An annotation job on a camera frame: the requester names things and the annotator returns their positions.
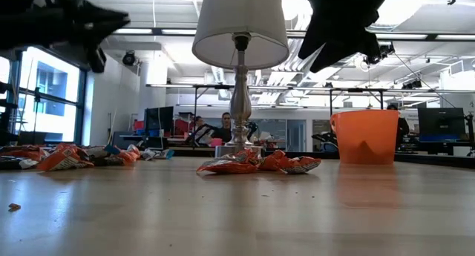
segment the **ceiling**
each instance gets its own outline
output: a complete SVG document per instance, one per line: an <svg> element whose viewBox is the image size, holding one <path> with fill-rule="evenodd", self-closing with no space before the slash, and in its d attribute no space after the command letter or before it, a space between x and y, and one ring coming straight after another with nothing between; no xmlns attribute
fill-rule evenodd
<svg viewBox="0 0 475 256"><path fill-rule="evenodd" d="M202 0L89 0L101 7L107 7L115 10L124 10L129 12L131 23L129 27L175 27L175 28L196 28L199 10ZM397 25L383 25L377 27L378 30L403 31L414 33L475 33L475 0L457 0L453 5L447 5L448 0L415 0L411 5L417 2L423 2L420 7L412 7L414 14L409 14L408 19ZM381 22L390 21L394 16L410 9L409 2L399 6L385 6L384 12L381 10ZM298 20L287 20L287 29L305 30L305 27L295 28ZM160 43L169 58L174 62L168 69L168 77L172 82L179 82L189 77L203 77L206 71L211 71L210 66L200 62L191 53L192 37L172 37L172 36L110 36L105 40L107 46L112 48L106 53L121 59L125 54L125 49L121 44L137 45L143 43ZM291 40L290 42L301 42L301 40ZM421 70L422 78L430 85L435 86L438 83L439 72L446 68L448 64L458 62L458 58L475 59L475 42L394 42L396 56L390 56L381 62L380 65L369 71L363 71L358 64L358 57L347 59L344 63L345 68L337 70L334 74L319 79L312 86L321 85L326 78L332 79L334 75L339 77L336 82L344 87L354 87L358 85L367 86L377 84L390 85L395 79L401 79L409 76L412 72ZM136 55L141 60L147 60L153 56L152 50L136 50ZM303 80L312 81L315 76L307 75L305 68L301 70L304 73ZM272 70L263 72L263 81L268 78Z"/></svg>

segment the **table surface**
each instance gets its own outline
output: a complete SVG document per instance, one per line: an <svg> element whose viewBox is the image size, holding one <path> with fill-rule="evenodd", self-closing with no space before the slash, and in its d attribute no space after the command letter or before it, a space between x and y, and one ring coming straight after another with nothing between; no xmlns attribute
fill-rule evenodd
<svg viewBox="0 0 475 256"><path fill-rule="evenodd" d="M196 174L204 160L0 172L0 255L474 255L473 171Z"/></svg>

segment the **white lampshade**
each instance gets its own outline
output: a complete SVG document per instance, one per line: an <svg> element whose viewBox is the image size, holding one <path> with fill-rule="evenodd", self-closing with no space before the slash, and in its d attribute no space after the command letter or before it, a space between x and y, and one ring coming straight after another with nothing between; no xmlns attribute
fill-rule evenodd
<svg viewBox="0 0 475 256"><path fill-rule="evenodd" d="M203 0L193 43L201 61L222 68L238 64L233 33L250 33L246 66L270 68L289 56L281 0Z"/></svg>

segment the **black cloth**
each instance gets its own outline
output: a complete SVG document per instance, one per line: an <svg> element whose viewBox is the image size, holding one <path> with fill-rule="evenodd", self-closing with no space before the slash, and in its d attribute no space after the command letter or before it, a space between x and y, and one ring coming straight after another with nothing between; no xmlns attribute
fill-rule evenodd
<svg viewBox="0 0 475 256"><path fill-rule="evenodd" d="M396 136L396 149L399 148L399 146L402 143L402 138L406 134L409 134L409 125L407 124L406 119L399 118L398 119L398 133Z"/></svg>
<svg viewBox="0 0 475 256"><path fill-rule="evenodd" d="M231 141L231 128L219 128L217 131L214 131L211 135L212 138L221 138L223 142Z"/></svg>

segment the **silver lamp base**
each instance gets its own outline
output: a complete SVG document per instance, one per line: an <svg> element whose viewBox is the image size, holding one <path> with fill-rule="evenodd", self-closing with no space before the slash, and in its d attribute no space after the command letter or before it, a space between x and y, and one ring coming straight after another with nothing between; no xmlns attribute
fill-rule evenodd
<svg viewBox="0 0 475 256"><path fill-rule="evenodd" d="M263 155L263 147L260 146L246 146L246 148L251 149L253 152L257 152L260 155ZM216 150L214 151L214 157L219 158L227 154L236 154L237 152L241 151L242 149L239 149L235 145L219 145L216 147Z"/></svg>

